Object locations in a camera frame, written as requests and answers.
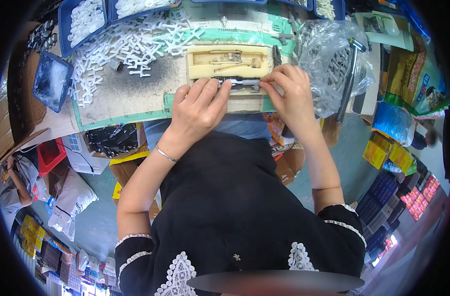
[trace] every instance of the blue jeans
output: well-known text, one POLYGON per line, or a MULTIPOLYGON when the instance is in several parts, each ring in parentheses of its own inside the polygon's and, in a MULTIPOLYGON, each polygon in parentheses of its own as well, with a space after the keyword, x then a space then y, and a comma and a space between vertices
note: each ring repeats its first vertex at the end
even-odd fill
MULTIPOLYGON (((170 118, 143 122, 150 151, 154 149, 170 123, 170 118)), ((264 138, 271 141, 271 132, 261 113, 225 114, 222 121, 214 128, 214 131, 237 135, 247 140, 264 138)))

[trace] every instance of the silver bracelet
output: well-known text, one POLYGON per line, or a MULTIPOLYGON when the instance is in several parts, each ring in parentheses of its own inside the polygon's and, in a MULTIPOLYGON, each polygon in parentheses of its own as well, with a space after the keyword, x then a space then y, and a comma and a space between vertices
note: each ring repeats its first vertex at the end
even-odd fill
POLYGON ((159 149, 157 143, 156 143, 156 150, 157 150, 159 153, 161 153, 165 158, 169 159, 169 160, 172 161, 172 162, 175 162, 175 163, 176 163, 176 162, 178 162, 178 161, 180 160, 180 158, 179 158, 179 159, 174 159, 174 158, 172 158, 172 157, 167 156, 166 153, 162 152, 161 149, 159 149))

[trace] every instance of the person in gray shirt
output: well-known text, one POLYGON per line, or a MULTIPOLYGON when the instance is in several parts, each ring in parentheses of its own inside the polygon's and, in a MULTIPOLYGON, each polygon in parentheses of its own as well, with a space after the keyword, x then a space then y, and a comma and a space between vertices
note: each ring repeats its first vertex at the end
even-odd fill
POLYGON ((0 207, 6 214, 15 214, 33 202, 31 191, 39 172, 21 153, 8 157, 7 162, 6 167, 0 166, 0 207))

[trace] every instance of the hammer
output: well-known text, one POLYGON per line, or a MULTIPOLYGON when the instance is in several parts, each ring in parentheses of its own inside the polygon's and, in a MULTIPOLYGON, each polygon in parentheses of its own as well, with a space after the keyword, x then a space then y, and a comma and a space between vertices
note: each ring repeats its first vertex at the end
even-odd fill
POLYGON ((353 50, 353 59, 351 62, 351 67, 350 67, 350 75, 348 76, 348 78, 346 79, 346 82, 345 82, 345 88, 343 91, 341 105, 337 112, 336 122, 338 122, 338 123, 343 122, 343 117, 345 116, 346 106, 348 105, 348 101, 350 100, 351 90, 353 88, 353 81, 355 80, 355 68, 357 65, 358 51, 361 51, 362 53, 364 53, 366 51, 366 47, 363 44, 359 43, 357 40, 351 38, 351 39, 348 39, 348 42, 350 44, 350 47, 352 47, 352 50, 353 50))

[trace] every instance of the blue plastic tray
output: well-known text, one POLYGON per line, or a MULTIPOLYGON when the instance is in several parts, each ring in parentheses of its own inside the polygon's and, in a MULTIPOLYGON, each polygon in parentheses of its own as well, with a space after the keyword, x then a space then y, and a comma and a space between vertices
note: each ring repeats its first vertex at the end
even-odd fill
POLYGON ((145 11, 141 11, 141 12, 129 15, 127 17, 124 17, 124 18, 118 18, 118 14, 116 13, 116 8, 115 8, 116 3, 118 3, 118 0, 108 0, 108 21, 112 25, 113 24, 117 24, 117 23, 121 23, 122 21, 125 21, 127 19, 135 19, 137 17, 143 16, 145 14, 150 14, 150 13, 153 13, 155 11, 162 11, 162 10, 173 9, 173 8, 179 6, 182 3, 182 0, 176 0, 174 2, 174 4, 163 6, 163 7, 158 7, 158 8, 154 8, 154 9, 149 9, 149 10, 145 10, 145 11))
MULTIPOLYGON (((346 4, 345 0, 333 0, 330 2, 330 4, 333 5, 333 9, 335 10, 335 19, 334 20, 345 20, 345 13, 346 13, 346 4)), ((313 10, 316 17, 320 19, 328 19, 326 17, 323 17, 317 13, 317 1, 313 0, 313 10)))
POLYGON ((307 0, 307 6, 299 5, 298 3, 295 3, 295 2, 292 2, 292 1, 289 1, 289 0, 277 0, 277 1, 289 4, 289 5, 294 5, 294 6, 302 8, 302 9, 305 9, 307 11, 313 11, 314 0, 307 0))
POLYGON ((72 9, 77 7, 82 0, 65 0, 59 5, 57 10, 57 19, 59 22, 59 40, 61 42, 61 54, 62 57, 68 57, 77 47, 82 45, 85 41, 90 40, 93 36, 100 33, 107 25, 107 9, 108 7, 105 5, 105 0, 102 0, 103 5, 103 17, 105 18, 105 24, 100 27, 95 32, 88 35, 82 41, 80 41, 77 45, 71 48, 71 42, 67 40, 67 37, 71 34, 71 23, 72 23, 72 9))
POLYGON ((190 0, 193 3, 211 3, 211 2, 233 2, 233 3, 247 3, 255 5, 264 5, 268 3, 268 0, 190 0))
POLYGON ((54 54, 51 54, 45 50, 42 51, 41 55, 39 56, 39 62, 37 64, 36 75, 34 78, 33 96, 35 98, 37 98, 40 102, 42 102, 44 105, 46 105, 46 107, 50 108, 51 110, 53 110, 56 113, 59 113, 61 111, 62 105, 64 104, 65 97, 67 96, 67 89, 69 88, 69 85, 71 84, 71 76, 72 76, 73 72, 74 72, 74 67, 71 64, 69 64, 68 62, 64 61, 63 59, 59 58, 58 56, 56 56, 54 54), (65 83, 62 86, 61 97, 59 98, 59 105, 56 108, 52 108, 49 104, 47 104, 47 102, 40 99, 38 94, 42 93, 43 90, 47 89, 47 88, 42 88, 41 80, 43 78, 49 79, 48 73, 50 73, 50 72, 48 72, 48 71, 50 71, 50 67, 55 62, 66 65, 67 66, 67 74, 65 75, 65 83))

